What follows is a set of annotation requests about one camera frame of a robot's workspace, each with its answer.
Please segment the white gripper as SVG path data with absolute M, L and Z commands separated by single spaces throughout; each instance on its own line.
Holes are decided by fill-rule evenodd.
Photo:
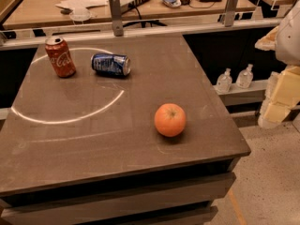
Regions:
M 274 51 L 277 33 L 278 26 L 258 39 L 255 48 Z M 290 108 L 300 102 L 300 67 L 286 66 L 280 73 L 272 72 L 267 82 L 265 96 L 267 98 L 262 102 L 258 125 L 261 128 L 275 128 L 289 115 Z

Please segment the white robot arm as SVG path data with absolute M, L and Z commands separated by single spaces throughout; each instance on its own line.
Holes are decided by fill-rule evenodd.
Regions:
M 271 73 L 258 119 L 261 128 L 275 128 L 300 102 L 300 1 L 255 48 L 274 51 L 276 59 L 286 65 L 280 73 Z

